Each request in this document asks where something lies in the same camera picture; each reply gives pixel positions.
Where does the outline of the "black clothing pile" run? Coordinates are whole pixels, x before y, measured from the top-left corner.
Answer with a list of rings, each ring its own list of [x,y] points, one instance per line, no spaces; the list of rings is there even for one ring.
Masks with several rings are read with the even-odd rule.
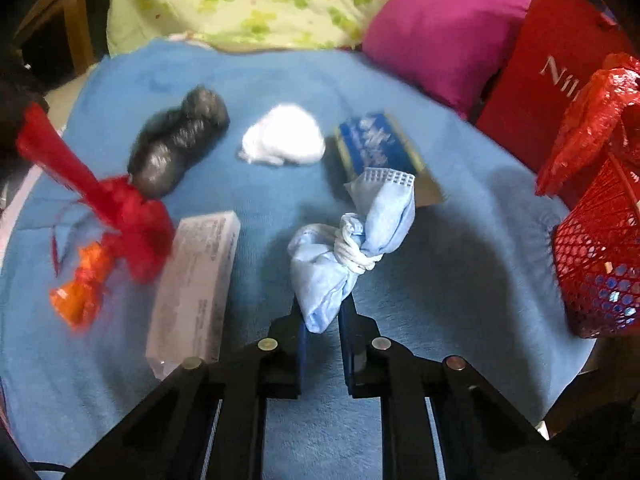
[[[15,146],[17,133],[24,125],[24,110],[35,102],[46,112],[43,84],[24,65],[14,47],[1,46],[1,181],[17,167],[20,155]]]

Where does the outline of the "magenta pillow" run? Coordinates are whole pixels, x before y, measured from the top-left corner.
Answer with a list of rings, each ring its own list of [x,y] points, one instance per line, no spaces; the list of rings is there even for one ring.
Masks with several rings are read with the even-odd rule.
[[[388,0],[362,40],[370,60],[468,117],[506,64],[532,0]]]

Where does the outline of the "white tissue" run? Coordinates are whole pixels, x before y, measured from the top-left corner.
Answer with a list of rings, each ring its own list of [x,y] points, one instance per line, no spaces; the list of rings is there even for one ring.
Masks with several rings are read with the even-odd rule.
[[[316,118],[303,107],[282,103],[246,130],[239,158],[248,164],[312,165],[326,152]]]

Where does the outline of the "red paper shopping bag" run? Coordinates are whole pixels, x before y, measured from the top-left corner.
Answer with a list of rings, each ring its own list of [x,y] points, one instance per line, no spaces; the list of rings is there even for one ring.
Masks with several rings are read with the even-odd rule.
[[[532,0],[476,128],[538,172],[570,102],[605,57],[620,52],[636,49],[620,25],[587,0]]]

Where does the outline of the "red mesh waste basket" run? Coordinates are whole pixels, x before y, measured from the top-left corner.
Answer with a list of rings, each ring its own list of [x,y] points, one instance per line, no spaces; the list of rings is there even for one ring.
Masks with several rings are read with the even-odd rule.
[[[552,236],[568,325],[582,338],[639,333],[639,173],[609,154]]]

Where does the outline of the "red plastic bag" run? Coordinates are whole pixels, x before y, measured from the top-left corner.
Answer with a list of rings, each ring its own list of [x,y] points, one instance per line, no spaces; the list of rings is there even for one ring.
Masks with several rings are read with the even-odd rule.
[[[536,194],[559,194],[566,181],[598,157],[623,111],[638,103],[638,58],[608,55],[567,107],[551,154],[538,172]]]

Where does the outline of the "blue bed blanket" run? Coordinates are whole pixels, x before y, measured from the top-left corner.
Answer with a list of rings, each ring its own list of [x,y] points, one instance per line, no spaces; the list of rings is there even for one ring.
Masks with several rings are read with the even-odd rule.
[[[167,40],[109,58],[70,113],[66,143],[98,177],[121,174],[142,126],[204,84],[231,118],[228,132],[165,204],[174,220],[233,211],[241,223],[223,356],[288,314],[303,268],[336,269],[335,230],[355,208],[334,143],[310,166],[244,162],[242,137],[283,104],[322,132],[389,114],[442,190],[421,207],[399,248],[356,279],[357,310],[417,356],[469,361],[530,422],[540,422],[588,360],[592,342],[567,326],[550,247],[565,218],[535,194],[521,162],[448,108],[343,51],[222,54]],[[38,462],[71,465],[157,384],[145,356],[156,295],[117,269],[88,330],[54,312],[51,252],[67,270],[101,235],[75,195],[40,177],[26,197],[1,270],[1,385],[12,434]]]

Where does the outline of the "black plastic bag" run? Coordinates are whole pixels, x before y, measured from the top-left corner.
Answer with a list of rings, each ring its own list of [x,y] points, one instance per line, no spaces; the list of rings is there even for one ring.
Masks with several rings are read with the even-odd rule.
[[[179,106],[161,110],[143,126],[127,165],[132,185],[150,200],[168,195],[229,126],[222,97],[201,84],[193,88]]]

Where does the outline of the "knotted blue face mask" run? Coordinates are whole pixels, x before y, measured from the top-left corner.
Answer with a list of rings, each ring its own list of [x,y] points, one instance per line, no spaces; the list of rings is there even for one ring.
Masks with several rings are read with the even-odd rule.
[[[323,333],[360,275],[405,240],[416,215],[415,180],[395,169],[366,168],[345,184],[354,212],[338,226],[303,226],[288,243],[294,295],[311,333]]]

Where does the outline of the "orange foil wrapper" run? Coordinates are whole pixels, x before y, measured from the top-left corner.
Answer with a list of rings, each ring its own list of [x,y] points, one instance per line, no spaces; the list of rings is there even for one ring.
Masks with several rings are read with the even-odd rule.
[[[74,277],[49,294],[53,310],[72,330],[83,330],[93,323],[102,308],[105,283],[115,266],[110,248],[99,242],[79,248],[78,256]]]

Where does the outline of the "red mesh ribbon wrap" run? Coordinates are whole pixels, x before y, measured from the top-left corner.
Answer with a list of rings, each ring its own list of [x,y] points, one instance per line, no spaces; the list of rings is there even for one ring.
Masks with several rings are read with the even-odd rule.
[[[171,253],[174,224],[166,206],[147,200],[126,176],[98,179],[53,128],[35,103],[23,110],[17,151],[58,183],[75,191],[110,230],[106,238],[126,260],[132,278],[149,283],[160,274]]]

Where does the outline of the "white rectangular carton box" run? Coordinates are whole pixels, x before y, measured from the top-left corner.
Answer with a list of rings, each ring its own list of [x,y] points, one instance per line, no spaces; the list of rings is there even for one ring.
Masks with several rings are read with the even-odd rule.
[[[187,358],[219,359],[240,231],[232,210],[179,222],[146,338],[145,357],[157,379]]]

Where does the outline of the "blue toothpaste box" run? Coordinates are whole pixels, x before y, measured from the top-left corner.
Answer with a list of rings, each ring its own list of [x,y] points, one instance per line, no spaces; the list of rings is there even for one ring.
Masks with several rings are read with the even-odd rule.
[[[418,208],[441,204],[442,190],[410,138],[392,115],[376,112],[351,117],[334,134],[347,181],[356,180],[366,168],[395,169],[416,178]]]

